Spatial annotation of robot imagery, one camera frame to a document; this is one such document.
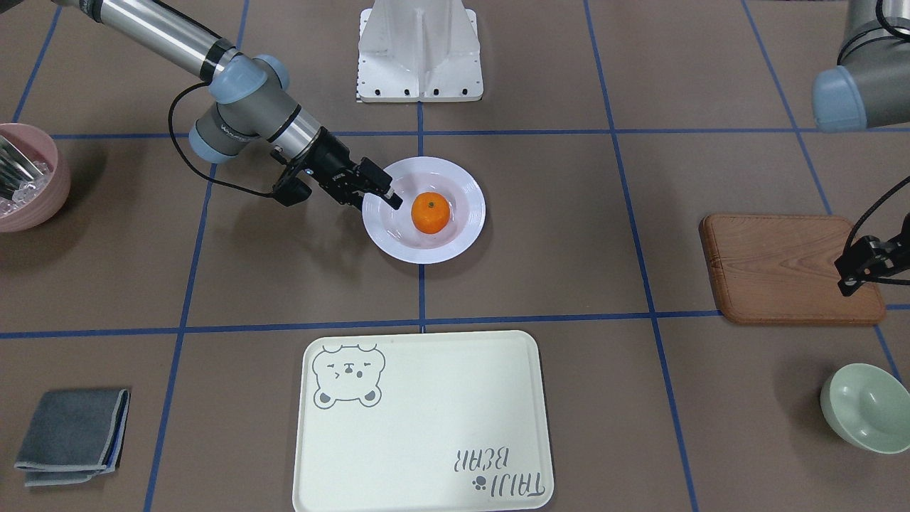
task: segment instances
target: orange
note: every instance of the orange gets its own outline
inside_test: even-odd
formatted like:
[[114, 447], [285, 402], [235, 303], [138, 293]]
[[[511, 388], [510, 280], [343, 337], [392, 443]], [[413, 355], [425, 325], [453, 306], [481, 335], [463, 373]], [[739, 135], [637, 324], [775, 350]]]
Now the orange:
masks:
[[423, 192], [410, 206], [414, 227], [428, 235], [442, 231], [449, 223], [449, 216], [449, 202], [436, 192]]

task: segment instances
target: light blue cap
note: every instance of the light blue cap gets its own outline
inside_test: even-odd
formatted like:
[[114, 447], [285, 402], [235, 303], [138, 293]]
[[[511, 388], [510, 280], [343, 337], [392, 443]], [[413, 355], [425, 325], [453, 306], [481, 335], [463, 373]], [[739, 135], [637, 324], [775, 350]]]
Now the light blue cap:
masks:
[[208, 92], [218, 103], [228, 105], [253, 94], [267, 79], [266, 72], [249, 57], [238, 55], [212, 80]]
[[202, 136], [199, 135], [199, 130], [196, 129], [195, 124], [193, 125], [193, 128], [189, 130], [189, 145], [193, 148], [193, 151], [206, 162], [221, 164], [234, 158], [209, 146]]
[[257, 55], [254, 56], [253, 59], [265, 62], [269, 67], [275, 70], [275, 74], [278, 75], [278, 81], [281, 82], [281, 90], [288, 90], [288, 86], [290, 85], [290, 73], [288, 73], [288, 69], [284, 64], [281, 64], [280, 60], [271, 55]]
[[815, 125], [824, 133], [866, 129], [865, 105], [846, 67], [822, 71], [812, 87]]

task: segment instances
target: folded towel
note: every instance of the folded towel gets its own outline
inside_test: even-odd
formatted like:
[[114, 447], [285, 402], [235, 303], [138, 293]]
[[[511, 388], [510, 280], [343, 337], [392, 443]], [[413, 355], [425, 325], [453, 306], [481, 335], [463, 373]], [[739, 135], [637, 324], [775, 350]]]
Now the folded towel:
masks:
[[15, 462], [26, 471], [25, 486], [76, 484], [114, 471], [128, 408], [126, 389], [45, 393]]

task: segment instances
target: wooden board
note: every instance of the wooden board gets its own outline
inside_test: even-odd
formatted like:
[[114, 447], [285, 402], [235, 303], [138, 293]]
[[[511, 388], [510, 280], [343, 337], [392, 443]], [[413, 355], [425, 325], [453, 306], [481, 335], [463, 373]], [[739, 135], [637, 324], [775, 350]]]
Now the wooden board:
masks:
[[852, 297], [834, 260], [852, 224], [841, 217], [714, 214], [700, 231], [714, 299], [734, 323], [875, 325], [885, 304], [874, 283]]

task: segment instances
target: light green bowl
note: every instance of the light green bowl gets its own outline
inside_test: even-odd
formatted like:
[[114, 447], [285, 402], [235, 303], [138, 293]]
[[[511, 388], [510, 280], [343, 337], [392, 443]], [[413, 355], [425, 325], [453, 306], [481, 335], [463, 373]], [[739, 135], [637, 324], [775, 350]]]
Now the light green bowl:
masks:
[[879, 454], [910, 448], [910, 393], [890, 373], [871, 364], [848, 364], [822, 388], [822, 412], [851, 445]]

